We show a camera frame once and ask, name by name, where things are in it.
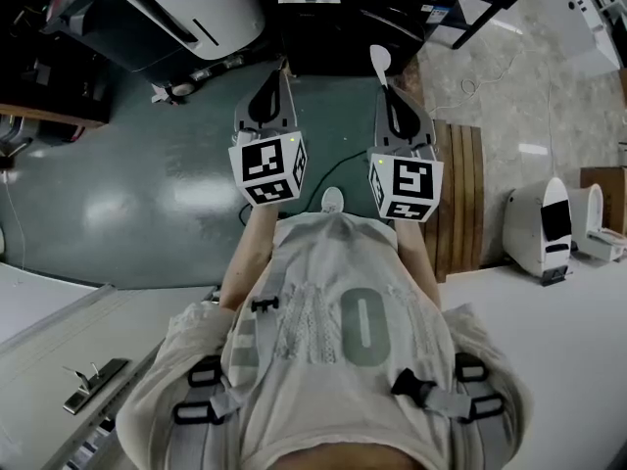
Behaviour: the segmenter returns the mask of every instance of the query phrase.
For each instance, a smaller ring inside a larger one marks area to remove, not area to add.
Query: white sneaker
[[[331,186],[322,195],[322,212],[334,213],[344,210],[344,195],[339,188]]]

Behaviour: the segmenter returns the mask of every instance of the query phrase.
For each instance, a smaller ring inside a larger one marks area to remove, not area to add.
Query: strap buckle
[[[405,369],[394,382],[393,396],[409,396],[418,407],[425,407],[429,393],[437,386],[435,381],[422,381],[411,369]]]
[[[477,397],[472,400],[470,415],[467,418],[460,418],[458,421],[462,425],[467,425],[480,419],[499,416],[506,411],[506,400],[501,394],[493,394],[485,397]]]
[[[274,297],[271,300],[263,300],[258,302],[257,300],[253,300],[251,303],[251,311],[255,312],[258,310],[258,308],[262,309],[263,313],[267,312],[267,309],[270,307],[273,307],[274,309],[278,309],[278,297]]]
[[[460,352],[455,355],[455,375],[460,383],[480,383],[488,379],[490,371],[480,358]]]
[[[225,416],[218,418],[210,402],[181,402],[174,406],[177,425],[221,425]]]
[[[189,370],[187,383],[191,388],[212,387],[219,384],[222,367],[219,355],[209,355]]]

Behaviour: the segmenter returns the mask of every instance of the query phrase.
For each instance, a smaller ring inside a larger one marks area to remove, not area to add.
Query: green floor
[[[237,245],[245,205],[227,150],[234,110],[271,69],[256,65],[208,82],[179,107],[152,105],[137,75],[121,83],[111,123],[62,147],[32,145],[18,157],[9,187],[26,238],[26,268],[120,288],[219,283]],[[337,162],[372,144],[374,78],[292,79],[309,163],[300,212]],[[346,211],[375,217],[365,157],[341,165]],[[0,200],[5,261],[22,264],[22,236],[6,190]]]

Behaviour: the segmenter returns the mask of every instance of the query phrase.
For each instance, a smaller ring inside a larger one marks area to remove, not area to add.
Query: desk
[[[442,26],[454,27],[457,29],[463,29],[464,34],[453,44],[453,49],[458,49],[464,43],[466,43],[479,29],[483,27],[491,18],[493,18],[498,11],[503,9],[509,9],[518,0],[481,0],[488,2],[490,8],[484,12],[473,24],[468,24],[463,16],[461,5],[459,2],[453,7],[449,14],[442,21]]]

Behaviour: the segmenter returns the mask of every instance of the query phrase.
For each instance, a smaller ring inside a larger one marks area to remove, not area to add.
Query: person
[[[454,421],[391,394],[405,368],[452,391],[454,338],[502,373],[507,460],[517,452],[529,396],[471,310],[441,311],[419,224],[397,220],[394,231],[343,208],[329,188],[321,212],[277,222],[277,205],[252,209],[219,306],[195,304],[171,321],[118,415],[121,445],[139,469],[456,468],[469,456],[455,447]],[[190,370],[211,355],[239,393],[237,409],[224,411],[237,418],[220,464],[208,453],[224,440],[172,416],[196,405],[184,404],[194,399]]]

